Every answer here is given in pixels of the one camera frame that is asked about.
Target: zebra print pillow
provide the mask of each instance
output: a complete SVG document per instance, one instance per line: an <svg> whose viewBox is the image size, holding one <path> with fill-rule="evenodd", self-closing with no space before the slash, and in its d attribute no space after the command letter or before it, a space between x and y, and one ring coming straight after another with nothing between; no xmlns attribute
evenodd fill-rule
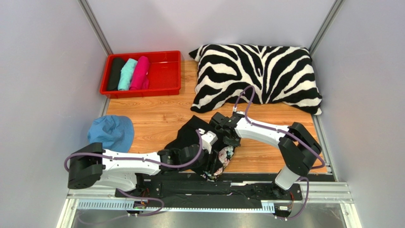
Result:
<svg viewBox="0 0 405 228"><path fill-rule="evenodd" d="M191 110L205 113L234 103L241 91L255 87L255 104L284 102L321 114L312 58L304 47L204 45L189 53L198 63L198 80ZM241 100L249 101L248 90Z"/></svg>

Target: wooden surface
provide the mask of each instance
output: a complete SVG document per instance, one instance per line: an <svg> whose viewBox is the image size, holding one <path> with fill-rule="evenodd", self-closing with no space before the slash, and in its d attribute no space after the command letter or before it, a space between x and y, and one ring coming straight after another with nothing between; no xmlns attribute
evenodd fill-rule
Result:
<svg viewBox="0 0 405 228"><path fill-rule="evenodd" d="M149 153L163 149L174 140L177 131L193 116L209 122L212 115L221 112L232 115L232 104L207 113L190 111L195 96L197 63L182 63L182 88L179 95L152 96L126 99L111 99L107 114L128 116L134 124L135 137L130 153ZM245 110L246 104L238 105ZM302 123L316 137L311 115L286 104L252 104L249 117L271 124L291 125ZM279 172L284 161L278 149L250 139L242 139L241 147L236 148L226 172ZM327 172L326 168L314 172Z"/></svg>

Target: white wall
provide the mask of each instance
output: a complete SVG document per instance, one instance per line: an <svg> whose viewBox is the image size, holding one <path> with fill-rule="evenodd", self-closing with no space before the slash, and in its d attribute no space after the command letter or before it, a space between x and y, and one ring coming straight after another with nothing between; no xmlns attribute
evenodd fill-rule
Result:
<svg viewBox="0 0 405 228"><path fill-rule="evenodd" d="M106 55L75 0L0 3L0 227L55 227Z"/></svg>
<svg viewBox="0 0 405 228"><path fill-rule="evenodd" d="M309 47L333 0L88 0L114 53L246 43Z"/></svg>
<svg viewBox="0 0 405 228"><path fill-rule="evenodd" d="M404 227L405 2L347 0L315 52L320 116L365 228Z"/></svg>

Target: blue cap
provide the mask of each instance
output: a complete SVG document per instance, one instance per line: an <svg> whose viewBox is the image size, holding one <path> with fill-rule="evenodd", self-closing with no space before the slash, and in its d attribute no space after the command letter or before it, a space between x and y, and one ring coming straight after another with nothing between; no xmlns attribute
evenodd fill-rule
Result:
<svg viewBox="0 0 405 228"><path fill-rule="evenodd" d="M126 116L105 115L93 121L87 138L90 143L103 143L103 149L127 153L134 139L134 126Z"/></svg>

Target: rolled towel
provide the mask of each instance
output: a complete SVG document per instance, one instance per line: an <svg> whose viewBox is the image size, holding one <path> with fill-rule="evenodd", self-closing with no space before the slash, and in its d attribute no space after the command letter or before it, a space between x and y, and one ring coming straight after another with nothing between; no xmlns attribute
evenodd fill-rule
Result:
<svg viewBox="0 0 405 228"><path fill-rule="evenodd" d="M149 80L147 78L147 73L149 70L149 59L145 56L141 56L138 59L138 64L136 64L134 74L132 76L132 82L129 87L129 90L138 90L138 89L148 89Z"/></svg>
<svg viewBox="0 0 405 228"><path fill-rule="evenodd" d="M134 74L134 69L138 61L135 59L128 59L124 67L121 69L121 78L118 83L118 90L129 90L131 85L132 75Z"/></svg>
<svg viewBox="0 0 405 228"><path fill-rule="evenodd" d="M113 59L110 70L110 78L108 79L107 91L118 90L119 79L121 78L121 69L125 65L125 60L120 57Z"/></svg>

